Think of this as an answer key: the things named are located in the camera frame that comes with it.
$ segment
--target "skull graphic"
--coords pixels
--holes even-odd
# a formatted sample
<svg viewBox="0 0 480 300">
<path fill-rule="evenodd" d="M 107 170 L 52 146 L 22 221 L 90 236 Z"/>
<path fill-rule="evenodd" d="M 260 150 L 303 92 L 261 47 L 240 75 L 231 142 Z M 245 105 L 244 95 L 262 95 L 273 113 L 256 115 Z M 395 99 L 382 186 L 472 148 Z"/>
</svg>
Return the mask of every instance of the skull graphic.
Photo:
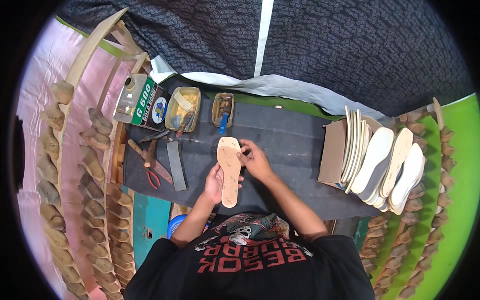
<svg viewBox="0 0 480 300">
<path fill-rule="evenodd" d="M 228 238 L 237 245 L 246 245 L 247 239 L 252 234 L 250 226 L 242 226 L 230 232 L 232 235 Z"/>
</svg>

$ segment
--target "white fabric strip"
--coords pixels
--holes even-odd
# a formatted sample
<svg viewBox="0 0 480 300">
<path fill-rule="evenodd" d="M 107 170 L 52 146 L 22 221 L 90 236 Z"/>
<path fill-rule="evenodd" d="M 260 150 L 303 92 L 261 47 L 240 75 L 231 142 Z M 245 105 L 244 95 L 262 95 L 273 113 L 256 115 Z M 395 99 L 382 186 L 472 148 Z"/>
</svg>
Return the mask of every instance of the white fabric strip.
<svg viewBox="0 0 480 300">
<path fill-rule="evenodd" d="M 458 102 L 460 102 L 460 101 L 463 101 L 463 100 L 465 100 L 465 99 L 467 99 L 467 98 L 470 98 L 470 97 L 472 97 L 472 96 L 473 96 L 473 95 L 475 95 L 475 94 L 476 94 L 476 92 L 475 92 L 475 93 L 472 93 L 472 94 L 470 94 L 470 95 L 468 95 L 468 96 L 465 96 L 465 97 L 463 97 L 463 98 L 461 98 L 461 99 L 459 99 L 459 100 L 457 100 L 457 101 L 454 101 L 454 102 L 451 102 L 451 103 L 445 104 L 445 105 L 443 105 L 442 107 L 444 108 L 445 106 L 449 106 L 449 105 L 452 105 L 452 104 L 458 103 Z"/>
<path fill-rule="evenodd" d="M 156 83 L 160 83 L 173 73 L 175 72 L 154 73 L 152 71 L 150 76 Z M 354 102 L 325 87 L 280 75 L 262 75 L 247 80 L 240 80 L 226 75 L 206 72 L 189 72 L 181 75 L 197 82 L 212 84 L 245 93 L 260 96 L 277 96 L 314 103 L 332 115 L 344 115 L 344 107 L 346 104 L 349 109 L 360 109 L 362 115 L 370 116 L 376 120 L 385 118 L 383 113 L 369 108 L 362 103 Z"/>
<path fill-rule="evenodd" d="M 253 77 L 260 76 L 260 72 L 262 71 L 265 45 L 267 43 L 268 30 L 270 29 L 270 20 L 272 18 L 273 1 L 274 0 L 262 1 L 262 14 L 260 16 L 260 28 L 258 30 L 257 60 L 255 62 Z"/>
</svg>

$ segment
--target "black work table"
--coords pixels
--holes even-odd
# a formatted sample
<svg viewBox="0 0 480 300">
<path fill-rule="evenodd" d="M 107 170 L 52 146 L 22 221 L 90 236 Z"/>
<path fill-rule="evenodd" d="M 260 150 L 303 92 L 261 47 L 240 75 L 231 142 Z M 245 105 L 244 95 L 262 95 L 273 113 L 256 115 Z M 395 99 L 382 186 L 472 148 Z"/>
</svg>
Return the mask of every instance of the black work table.
<svg viewBox="0 0 480 300">
<path fill-rule="evenodd" d="M 323 151 L 325 129 L 330 121 L 283 109 L 254 104 L 235 103 L 233 124 L 225 134 L 218 133 L 212 123 L 213 100 L 202 96 L 201 111 L 196 128 L 184 133 L 178 140 L 182 145 L 183 164 L 188 190 L 176 192 L 173 184 L 160 178 L 161 186 L 155 190 L 145 174 L 143 160 L 131 147 L 125 148 L 123 184 L 135 192 L 193 207 L 202 193 L 205 177 L 216 163 L 216 149 L 222 136 L 253 140 L 262 148 L 280 178 L 311 207 L 323 220 L 353 216 L 373 216 L 380 213 L 353 194 L 319 183 L 318 169 Z M 128 138 L 138 142 L 152 131 L 129 125 Z M 175 132 L 169 135 L 175 139 Z M 165 140 L 157 145 L 158 160 L 170 170 Z M 140 144 L 148 149 L 150 142 Z M 238 203 L 233 208 L 217 205 L 214 212 L 223 215 L 253 212 L 280 212 L 272 195 L 258 180 L 243 168 L 243 188 L 239 190 Z"/>
</svg>

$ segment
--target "red pliers handles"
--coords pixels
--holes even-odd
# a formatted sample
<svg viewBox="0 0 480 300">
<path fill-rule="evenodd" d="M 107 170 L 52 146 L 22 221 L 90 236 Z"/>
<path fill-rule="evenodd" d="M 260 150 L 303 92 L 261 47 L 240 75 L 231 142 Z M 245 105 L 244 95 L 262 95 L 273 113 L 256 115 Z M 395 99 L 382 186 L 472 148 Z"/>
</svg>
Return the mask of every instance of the red pliers handles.
<svg viewBox="0 0 480 300">
<path fill-rule="evenodd" d="M 158 179 L 158 176 L 155 175 L 155 173 L 152 172 L 152 171 L 150 171 L 148 168 L 145 168 L 145 170 L 146 170 L 146 174 L 147 174 L 147 177 L 148 177 L 148 181 L 150 182 L 150 185 L 151 185 L 154 189 L 158 189 L 158 187 L 156 187 L 156 186 L 153 184 L 152 178 L 150 177 L 150 175 L 152 175 L 152 176 L 156 179 L 156 181 L 157 181 L 157 183 L 158 183 L 158 186 L 160 186 L 160 180 Z"/>
</svg>

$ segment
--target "pink cloth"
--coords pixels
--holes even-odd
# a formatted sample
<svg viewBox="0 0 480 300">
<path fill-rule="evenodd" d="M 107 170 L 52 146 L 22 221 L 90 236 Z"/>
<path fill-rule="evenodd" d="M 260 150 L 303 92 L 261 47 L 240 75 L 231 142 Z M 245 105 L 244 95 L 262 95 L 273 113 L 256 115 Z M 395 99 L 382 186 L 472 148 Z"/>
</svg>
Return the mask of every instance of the pink cloth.
<svg viewBox="0 0 480 300">
<path fill-rule="evenodd" d="M 23 120 L 25 136 L 25 172 L 23 189 L 18 193 L 18 204 L 23 230 L 33 256 L 43 274 L 62 299 L 72 299 L 61 279 L 60 272 L 53 264 L 48 240 L 43 232 L 44 220 L 39 213 L 40 197 L 36 184 L 40 177 L 36 173 L 38 137 L 46 127 L 40 118 L 45 106 L 54 103 L 49 86 L 64 79 L 76 54 L 86 41 L 73 29 L 52 19 L 45 27 L 43 35 L 33 51 L 25 70 L 20 89 L 17 115 Z M 102 89 L 115 63 L 116 57 L 98 48 L 87 65 L 72 100 L 72 108 L 67 119 L 63 142 L 61 166 L 62 201 L 64 203 L 67 236 L 73 252 L 73 258 L 92 299 L 106 299 L 93 277 L 92 264 L 87 260 L 87 250 L 80 244 L 85 239 L 80 228 L 82 196 L 77 190 L 80 172 L 77 165 L 82 161 L 78 145 L 85 144 L 79 132 L 90 128 L 89 108 L 96 108 Z M 121 87 L 131 67 L 122 63 L 113 79 L 105 99 L 102 112 L 111 120 L 113 109 Z M 100 162 L 102 153 L 97 150 Z"/>
</svg>

